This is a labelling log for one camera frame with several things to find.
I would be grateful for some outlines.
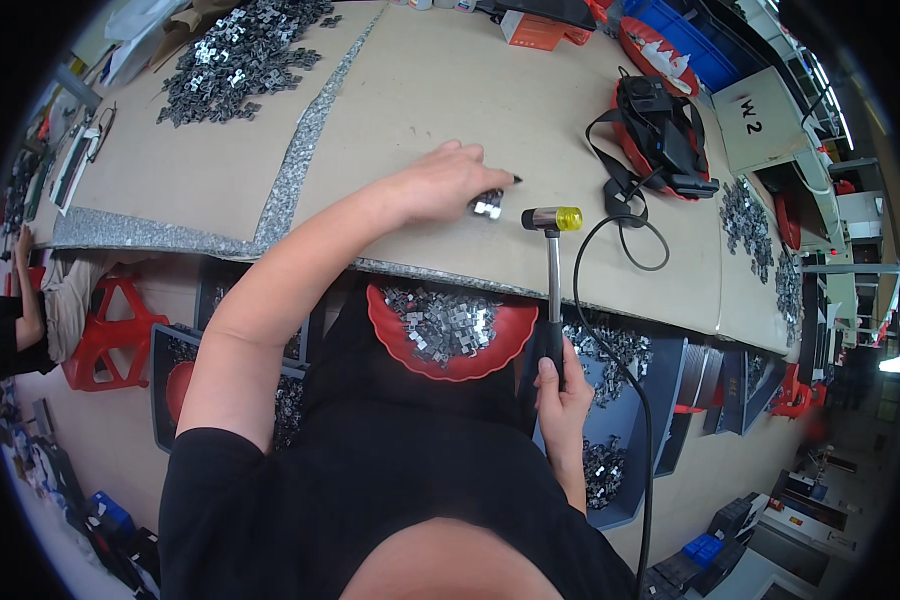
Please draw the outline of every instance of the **seated worker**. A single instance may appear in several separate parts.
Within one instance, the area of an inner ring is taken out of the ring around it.
[[[97,282],[119,262],[113,252],[78,256],[66,275],[54,261],[42,289],[31,286],[27,264],[34,234],[23,225],[14,246],[20,295],[0,295],[0,380],[24,373],[48,374],[70,358],[84,335],[90,296]],[[140,254],[137,258],[149,258]]]
[[[200,343],[160,505],[161,596],[629,598],[635,578],[587,522],[593,388],[564,340],[566,391],[539,362],[546,457],[521,430],[513,363],[434,381],[387,354],[357,289],[303,382],[304,415],[271,452],[284,345],[375,240],[452,222],[514,176],[442,144],[313,216],[219,304]]]

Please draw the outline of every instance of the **orange box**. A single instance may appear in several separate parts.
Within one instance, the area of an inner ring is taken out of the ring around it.
[[[500,21],[500,29],[509,45],[547,52],[557,47],[557,43],[564,38],[567,27],[564,23],[519,10],[507,10]]]

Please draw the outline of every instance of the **cardboard sheet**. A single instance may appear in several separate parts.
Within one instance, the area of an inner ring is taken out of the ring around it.
[[[450,225],[407,227],[361,256],[545,293],[546,242],[542,233],[520,226],[520,213],[576,206],[583,212],[584,231],[560,238],[562,291],[572,298],[577,250],[606,216],[602,188],[608,176],[584,129],[610,107],[617,66],[639,72],[620,45],[600,33],[582,47],[562,41],[543,52],[507,45],[485,14],[388,6],[337,94],[292,225],[444,140],[479,142],[487,165],[525,180],[506,192],[498,222],[470,215]],[[708,145],[709,140],[722,145],[719,131],[715,121],[707,124]],[[609,125],[594,126],[595,143],[627,164],[623,150],[608,138],[613,138]],[[722,160],[726,170],[726,157]],[[670,244],[670,263],[656,272],[638,270],[624,255],[616,224],[608,224],[587,247],[580,299],[714,333],[721,287],[717,199],[688,202],[644,194],[649,221]],[[663,258],[649,231],[624,234],[644,264]]]
[[[722,138],[709,136],[709,132],[720,131],[717,116],[712,110],[696,103],[706,138],[706,157],[710,164],[710,176],[730,185],[733,181],[727,161],[727,150]],[[752,258],[744,250],[742,242],[737,243],[736,254],[727,248],[728,235],[720,218],[724,193],[716,196],[717,230],[720,234],[720,321],[717,333],[720,336],[751,344],[757,348],[787,354],[787,323],[777,308],[777,260],[780,258],[782,242],[777,215],[772,209],[773,198],[759,179],[750,181],[750,196],[759,198],[767,213],[769,242],[773,252],[773,266],[768,267],[767,283],[751,272]]]
[[[312,71],[291,69],[303,76],[296,90],[250,97],[263,105],[252,122],[156,125],[167,104],[167,92],[160,89],[176,72],[176,57],[159,72],[144,70],[110,91],[100,109],[116,101],[117,117],[72,205],[252,240],[300,114],[383,5],[337,3],[343,18],[335,29],[312,25],[298,45],[323,58]]]

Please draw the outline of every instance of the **black cable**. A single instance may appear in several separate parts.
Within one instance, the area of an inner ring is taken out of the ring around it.
[[[658,174],[662,167],[657,167],[653,169],[647,176],[643,177],[636,183],[635,186],[631,187],[626,195],[624,196],[624,204],[630,201],[631,198],[634,198],[636,191],[640,189],[641,186],[646,184],[651,177]],[[580,263],[584,258],[584,251],[587,249],[587,245],[590,243],[590,240],[593,238],[597,232],[600,231],[604,225],[611,221],[618,221],[618,224],[621,220],[630,220],[637,221],[638,223],[642,223],[644,226],[649,228],[651,232],[653,232],[657,238],[659,238],[660,242],[663,243],[663,249],[666,251],[666,257],[664,257],[663,262],[655,267],[644,267],[643,265],[636,262],[636,260],[631,256],[630,251],[627,249],[627,244],[624,243],[624,252],[626,253],[626,257],[630,259],[634,265],[643,269],[644,271],[657,271],[664,267],[667,264],[667,261],[670,260],[670,246],[667,246],[667,241],[663,239],[663,235],[657,230],[656,227],[647,222],[646,219],[641,219],[636,215],[613,215],[611,217],[607,217],[602,221],[598,222],[596,226],[590,229],[590,232],[587,234],[585,238],[583,238],[583,243],[580,244],[579,250],[576,253],[576,262],[574,262],[573,266],[573,302],[576,305],[576,314],[579,316],[580,322],[583,324],[583,328],[587,333],[590,334],[594,340],[596,340],[600,346],[603,348],[603,351],[610,356],[610,360],[612,360],[616,366],[617,370],[620,374],[629,382],[633,389],[636,390],[637,396],[640,397],[640,403],[643,405],[643,412],[646,415],[646,424],[647,424],[647,483],[644,487],[644,501],[643,501],[643,533],[640,539],[640,559],[637,562],[636,568],[636,589],[634,591],[633,597],[635,600],[640,600],[640,594],[643,591],[643,580],[644,575],[647,572],[647,557],[650,554],[650,525],[651,525],[651,517],[654,506],[654,426],[652,423],[652,416],[650,413],[650,401],[647,399],[647,393],[643,390],[643,386],[636,380],[634,374],[630,372],[630,369],[627,368],[627,365],[624,365],[619,357],[613,352],[613,348],[605,342],[602,338],[600,338],[596,333],[594,333],[593,328],[590,326],[590,321],[587,320],[587,317],[584,315],[584,309],[580,306],[580,290],[579,281],[580,281]],[[620,241],[623,242],[623,225],[620,227]]]
[[[826,87],[823,89],[823,91],[819,92],[819,96],[816,96],[816,100],[814,100],[814,102],[812,104],[810,104],[810,107],[807,108],[807,111],[804,112],[803,118],[800,119],[800,128],[801,129],[804,128],[804,123],[806,123],[807,119],[810,118],[810,115],[813,114],[814,111],[816,111],[816,109],[820,105],[820,103],[824,102],[824,96],[827,95],[827,90],[830,90],[831,85],[832,85],[832,83],[828,83],[826,85]]]

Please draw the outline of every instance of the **red plastic stool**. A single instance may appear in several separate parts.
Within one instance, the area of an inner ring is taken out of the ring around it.
[[[63,375],[67,378],[72,390],[84,392],[102,392],[104,390],[117,390],[140,386],[146,388],[149,381],[141,381],[147,356],[150,354],[151,329],[155,323],[165,326],[170,324],[164,315],[155,315],[147,310],[133,282],[139,279],[139,275],[129,277],[109,277],[96,283],[97,290],[105,290],[103,302],[99,310],[87,314],[86,326],[83,329],[83,337],[76,345],[73,355],[63,362]],[[123,320],[107,320],[107,309],[113,292],[117,287],[123,290],[126,301],[133,311],[133,318]],[[134,348],[133,362],[126,378],[120,376],[120,371],[110,358],[110,349],[132,346]],[[98,382],[94,379],[94,365],[102,360],[106,369],[110,372],[112,381]]]
[[[800,383],[797,380],[799,370],[797,365],[787,366],[787,374],[783,378],[783,394],[769,414],[796,419],[808,408],[823,406],[827,401],[827,386],[820,382],[812,387]]]

